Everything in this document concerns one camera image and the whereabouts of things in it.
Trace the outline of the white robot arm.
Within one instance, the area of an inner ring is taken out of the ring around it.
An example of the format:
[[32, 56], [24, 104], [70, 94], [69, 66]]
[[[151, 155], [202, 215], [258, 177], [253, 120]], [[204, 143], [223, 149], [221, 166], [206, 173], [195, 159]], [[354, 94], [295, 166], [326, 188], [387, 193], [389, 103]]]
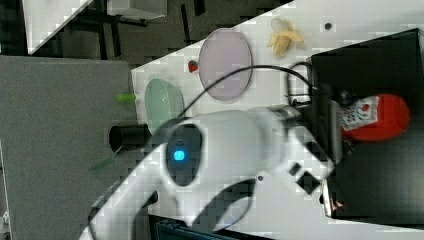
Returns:
[[172, 119], [138, 154], [134, 169], [98, 198], [78, 240], [131, 240], [136, 216], [159, 189], [187, 226], [213, 232], [246, 214], [261, 173], [305, 196], [334, 167], [290, 106]]

